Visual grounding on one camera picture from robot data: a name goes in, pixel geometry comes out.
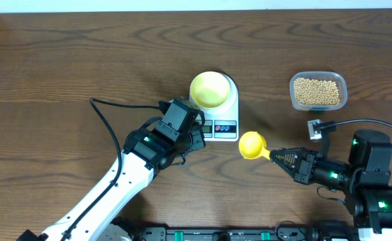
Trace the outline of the yellow measuring scoop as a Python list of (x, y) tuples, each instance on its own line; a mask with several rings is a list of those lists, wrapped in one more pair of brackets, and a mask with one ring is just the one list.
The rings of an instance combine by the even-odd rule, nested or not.
[(244, 159), (258, 159), (261, 157), (270, 160), (270, 151), (267, 150), (267, 141), (256, 131), (249, 131), (239, 140), (239, 152)]

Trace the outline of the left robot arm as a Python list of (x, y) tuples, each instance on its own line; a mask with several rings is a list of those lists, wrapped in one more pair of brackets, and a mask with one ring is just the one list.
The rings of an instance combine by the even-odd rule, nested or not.
[(154, 170), (134, 154), (119, 154), (109, 172), (66, 216), (39, 236), (26, 230), (17, 241), (96, 240), (128, 201), (147, 187)]

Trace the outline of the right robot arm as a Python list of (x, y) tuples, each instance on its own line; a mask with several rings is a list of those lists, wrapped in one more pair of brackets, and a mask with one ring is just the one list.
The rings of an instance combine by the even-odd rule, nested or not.
[(274, 150), (269, 158), (296, 183), (317, 184), (341, 191), (353, 225), (324, 220), (304, 232), (305, 240), (392, 240), (392, 144), (385, 133), (360, 129), (354, 133), (346, 163), (328, 157), (330, 139), (324, 134), (320, 150)]

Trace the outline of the white digital kitchen scale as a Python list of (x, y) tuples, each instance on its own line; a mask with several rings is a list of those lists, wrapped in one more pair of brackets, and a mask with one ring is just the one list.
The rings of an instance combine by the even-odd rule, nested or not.
[(239, 92), (233, 79), (223, 75), (231, 86), (230, 96), (224, 104), (216, 108), (202, 108), (190, 97), (190, 101), (204, 113), (202, 132), (205, 141), (234, 142), (239, 138)]

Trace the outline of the yellow plastic bowl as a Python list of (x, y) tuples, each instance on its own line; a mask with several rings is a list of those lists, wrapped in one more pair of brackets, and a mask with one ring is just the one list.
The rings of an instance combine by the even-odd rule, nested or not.
[(224, 104), (231, 93), (226, 77), (219, 72), (203, 72), (190, 85), (190, 97), (202, 108), (216, 108)]

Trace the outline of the green tape label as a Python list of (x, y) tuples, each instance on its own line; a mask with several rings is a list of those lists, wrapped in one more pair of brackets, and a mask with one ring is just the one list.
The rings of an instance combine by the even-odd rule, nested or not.
[(324, 114), (325, 110), (310, 110), (310, 112), (314, 114)]

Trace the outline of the clear plastic container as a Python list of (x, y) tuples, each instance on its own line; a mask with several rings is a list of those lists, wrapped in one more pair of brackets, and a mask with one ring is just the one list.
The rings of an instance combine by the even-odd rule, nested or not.
[(291, 104), (301, 111), (342, 108), (348, 99), (344, 78), (336, 72), (299, 72), (289, 82)]

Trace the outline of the pile of soybeans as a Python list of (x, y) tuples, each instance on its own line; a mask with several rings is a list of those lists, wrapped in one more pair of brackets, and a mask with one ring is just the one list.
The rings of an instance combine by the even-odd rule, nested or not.
[(306, 105), (336, 105), (340, 103), (339, 89), (331, 80), (297, 78), (293, 83), (296, 100)]

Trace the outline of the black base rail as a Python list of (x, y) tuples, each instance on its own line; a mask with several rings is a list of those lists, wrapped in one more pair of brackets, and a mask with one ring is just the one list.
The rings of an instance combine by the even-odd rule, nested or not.
[(128, 241), (357, 241), (358, 232), (342, 222), (320, 222), (301, 226), (283, 221), (270, 228), (166, 228), (138, 227), (129, 222), (116, 224), (106, 240)]

